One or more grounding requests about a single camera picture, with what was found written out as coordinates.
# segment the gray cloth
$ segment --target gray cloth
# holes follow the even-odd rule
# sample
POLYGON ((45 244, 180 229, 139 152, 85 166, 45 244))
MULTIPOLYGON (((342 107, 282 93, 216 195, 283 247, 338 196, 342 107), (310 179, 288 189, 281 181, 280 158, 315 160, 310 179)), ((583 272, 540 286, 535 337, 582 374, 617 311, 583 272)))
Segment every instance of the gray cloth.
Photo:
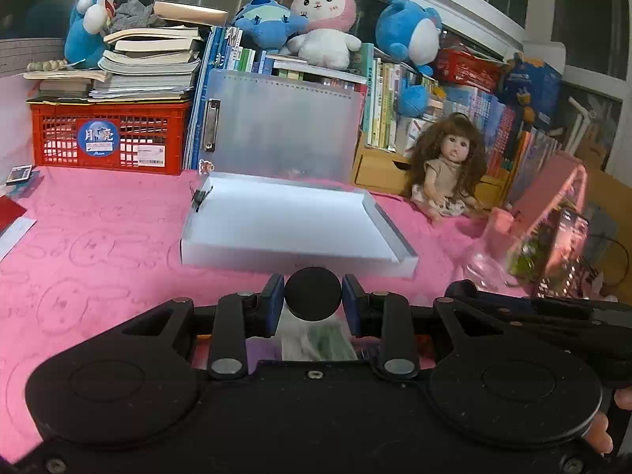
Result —
POLYGON ((154 4, 144 6, 138 0, 130 0, 126 4, 116 9, 112 18, 109 33, 127 30, 129 28, 155 28, 166 26, 166 21, 162 17, 153 14, 154 4))

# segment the white tray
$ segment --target white tray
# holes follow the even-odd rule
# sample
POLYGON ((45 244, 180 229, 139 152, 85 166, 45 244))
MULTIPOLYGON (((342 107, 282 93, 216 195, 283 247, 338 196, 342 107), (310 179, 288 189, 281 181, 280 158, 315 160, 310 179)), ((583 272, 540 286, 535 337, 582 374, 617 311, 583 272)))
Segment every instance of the white tray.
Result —
POLYGON ((364 190, 214 172, 191 210, 182 263, 293 273, 318 265, 337 275, 410 277, 415 250, 364 190))

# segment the red envelope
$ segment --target red envelope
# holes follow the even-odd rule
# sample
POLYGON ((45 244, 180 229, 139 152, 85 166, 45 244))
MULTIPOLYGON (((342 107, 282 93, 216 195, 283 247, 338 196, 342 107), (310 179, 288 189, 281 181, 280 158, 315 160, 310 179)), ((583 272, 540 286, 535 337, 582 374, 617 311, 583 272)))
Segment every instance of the red envelope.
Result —
POLYGON ((0 231, 11 225, 18 217, 24 215, 26 209, 18 205, 10 197, 0 197, 0 231))

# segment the white label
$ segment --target white label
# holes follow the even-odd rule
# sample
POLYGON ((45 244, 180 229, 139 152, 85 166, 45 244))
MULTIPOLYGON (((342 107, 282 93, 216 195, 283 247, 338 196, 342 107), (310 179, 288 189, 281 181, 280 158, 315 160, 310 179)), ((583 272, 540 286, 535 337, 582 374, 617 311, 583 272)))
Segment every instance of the white label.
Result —
POLYGON ((86 151, 114 151, 113 143, 86 143, 86 151))
POLYGON ((137 160, 139 166, 164 167, 164 146, 138 145, 137 160))

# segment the round blue sticker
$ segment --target round blue sticker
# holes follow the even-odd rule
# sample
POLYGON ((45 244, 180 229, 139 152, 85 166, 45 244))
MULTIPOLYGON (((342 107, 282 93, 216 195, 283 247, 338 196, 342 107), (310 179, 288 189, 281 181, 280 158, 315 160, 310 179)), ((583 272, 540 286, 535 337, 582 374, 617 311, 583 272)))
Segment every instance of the round blue sticker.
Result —
POLYGON ((88 121, 77 132, 77 142, 90 156, 108 156, 119 148, 119 132, 111 121, 88 121))

